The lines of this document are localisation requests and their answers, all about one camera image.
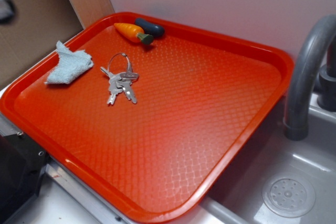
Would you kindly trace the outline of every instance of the white wall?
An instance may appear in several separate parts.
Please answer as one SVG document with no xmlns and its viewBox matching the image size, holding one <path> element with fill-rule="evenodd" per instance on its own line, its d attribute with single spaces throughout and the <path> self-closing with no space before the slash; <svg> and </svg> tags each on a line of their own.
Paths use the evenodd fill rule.
<svg viewBox="0 0 336 224">
<path fill-rule="evenodd" d="M 336 0 L 111 0 L 116 12 L 136 12 L 274 46 L 293 59 Z"/>
</svg>

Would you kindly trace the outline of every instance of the dark blue object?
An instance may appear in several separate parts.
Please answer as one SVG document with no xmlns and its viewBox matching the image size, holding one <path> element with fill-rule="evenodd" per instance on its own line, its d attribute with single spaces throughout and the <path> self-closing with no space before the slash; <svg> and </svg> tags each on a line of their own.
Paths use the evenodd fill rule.
<svg viewBox="0 0 336 224">
<path fill-rule="evenodd" d="M 145 34 L 150 34 L 154 38 L 158 38 L 164 35 L 164 28 L 162 26 L 150 23 L 143 18 L 135 19 L 134 23 L 137 26 L 140 26 L 144 30 Z"/>
</svg>

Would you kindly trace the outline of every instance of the tray rim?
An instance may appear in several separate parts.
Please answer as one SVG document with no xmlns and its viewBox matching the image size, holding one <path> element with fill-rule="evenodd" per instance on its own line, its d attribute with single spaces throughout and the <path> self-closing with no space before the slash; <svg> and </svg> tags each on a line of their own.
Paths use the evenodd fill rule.
<svg viewBox="0 0 336 224">
<path fill-rule="evenodd" d="M 52 140 L 47 141 L 48 143 L 44 143 L 44 147 L 48 150 L 48 152 L 57 153 L 57 160 L 59 162 L 61 162 L 66 168 L 68 168 L 76 176 L 82 179 L 91 188 L 96 190 L 96 192 L 98 192 L 108 202 L 111 202 L 111 199 L 113 199 L 113 205 L 117 207 L 122 213 L 127 215 L 129 218 L 135 221 L 147 222 L 147 223 L 166 222 L 173 220 L 179 217 L 180 215 L 186 213 L 187 211 L 191 210 L 203 198 L 203 196 L 210 189 L 211 185 L 214 183 L 216 178 L 223 172 L 225 167 L 238 153 L 240 148 L 244 146 L 244 144 L 248 141 L 249 136 L 253 134 L 258 125 L 263 121 L 263 119 L 266 117 L 269 111 L 275 106 L 275 104 L 278 102 L 278 100 L 282 97 L 282 95 L 286 91 L 293 70 L 293 61 L 291 60 L 291 58 L 287 53 L 277 48 L 131 12 L 122 12 L 108 15 L 98 20 L 97 22 L 89 26 L 87 29 L 80 32 L 74 38 L 66 42 L 65 45 L 69 47 L 70 50 L 73 51 L 77 50 L 83 43 L 83 40 L 84 42 L 86 42 L 90 39 L 92 33 L 97 34 L 106 27 L 113 25 L 112 22 L 113 19 L 117 19 L 119 22 L 123 22 L 125 19 L 131 20 L 133 18 L 135 19 L 136 17 L 142 17 L 153 23 L 165 26 L 165 28 L 168 28 L 166 29 L 166 33 L 172 33 L 172 35 L 175 37 L 184 37 L 186 35 L 193 34 L 194 35 L 193 37 L 187 37 L 183 39 L 187 39 L 193 42 L 195 42 L 196 40 L 196 42 L 199 44 L 203 43 L 202 38 L 207 37 L 214 41 L 214 43 L 210 46 L 214 46 L 216 43 L 224 41 L 225 43 L 223 46 L 227 46 L 229 44 L 236 45 L 236 47 L 239 47 L 240 49 L 243 48 L 241 49 L 242 51 L 248 50 L 249 52 L 250 51 L 258 52 L 259 56 L 257 60 L 273 65 L 279 70 L 281 74 L 281 83 L 277 87 L 275 92 L 268 98 L 266 103 L 264 103 L 261 109 L 248 123 L 247 127 L 242 131 L 239 137 L 228 148 L 227 152 L 223 154 L 223 157 L 211 170 L 211 172 L 205 177 L 204 181 L 199 185 L 196 191 L 185 203 L 183 203 L 179 207 L 176 207 L 175 209 L 171 209 L 170 211 L 160 213 L 148 212 L 133 202 L 125 202 L 122 199 L 125 196 L 123 196 L 121 192 L 119 191 L 117 192 L 115 190 L 113 193 L 111 193 L 110 189 L 113 186 L 111 186 L 108 183 L 102 183 L 102 179 L 97 180 L 97 178 L 93 177 L 91 175 L 91 172 L 93 171 L 91 171 L 88 167 L 87 169 L 83 169 L 85 165 L 81 161 L 73 157 L 70 153 L 67 153 L 67 155 L 65 155 L 65 153 L 67 152 L 65 149 L 62 149 L 62 147 L 57 145 L 53 146 Z M 20 94 L 20 92 L 28 88 L 32 83 L 34 83 L 34 81 L 36 81 L 38 78 L 41 77 L 42 74 L 45 73 L 43 71 L 40 71 L 42 72 L 40 74 L 36 73 L 37 69 L 40 68 L 50 69 L 50 67 L 55 66 L 57 62 L 58 62 L 58 55 L 54 51 L 51 54 L 49 54 L 45 59 L 43 59 L 40 63 L 33 66 L 26 73 L 24 73 L 22 76 L 16 79 L 6 89 L 6 91 L 0 98 L 0 111 L 9 120 L 15 123 L 20 129 L 27 132 L 27 134 L 30 137 L 39 140 L 40 142 L 42 138 L 48 139 L 48 136 L 43 132 L 39 132 L 40 130 L 37 130 L 37 128 L 34 127 L 34 125 L 30 124 L 27 120 L 21 117 L 21 115 L 16 113 L 14 109 L 14 103 L 15 99 Z"/>
</svg>

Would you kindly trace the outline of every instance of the bunch of keys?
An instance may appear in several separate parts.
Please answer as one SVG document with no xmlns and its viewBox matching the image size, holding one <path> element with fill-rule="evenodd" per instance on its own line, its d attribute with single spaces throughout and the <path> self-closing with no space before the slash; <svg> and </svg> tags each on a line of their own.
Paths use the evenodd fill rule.
<svg viewBox="0 0 336 224">
<path fill-rule="evenodd" d="M 119 74 L 113 74 L 109 71 L 112 60 L 115 56 L 122 55 L 127 59 L 127 70 L 126 72 L 121 72 Z M 136 81 L 139 78 L 137 73 L 133 73 L 132 64 L 125 53 L 118 53 L 114 55 L 109 61 L 108 68 L 100 67 L 101 71 L 103 71 L 109 78 L 109 91 L 111 93 L 109 99 L 107 100 L 107 104 L 113 105 L 118 94 L 124 92 L 127 99 L 131 100 L 133 103 L 137 103 L 137 98 L 135 97 L 134 91 L 131 88 L 132 81 Z"/>
</svg>

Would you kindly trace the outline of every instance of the sink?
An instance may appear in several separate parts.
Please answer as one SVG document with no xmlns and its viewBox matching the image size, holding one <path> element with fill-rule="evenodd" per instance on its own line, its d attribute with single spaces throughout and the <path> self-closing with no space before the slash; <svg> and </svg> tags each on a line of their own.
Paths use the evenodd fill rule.
<svg viewBox="0 0 336 224">
<path fill-rule="evenodd" d="M 247 223 L 335 223 L 336 114 L 311 106 L 308 137 L 291 141 L 284 107 L 281 99 L 208 197 Z"/>
</svg>

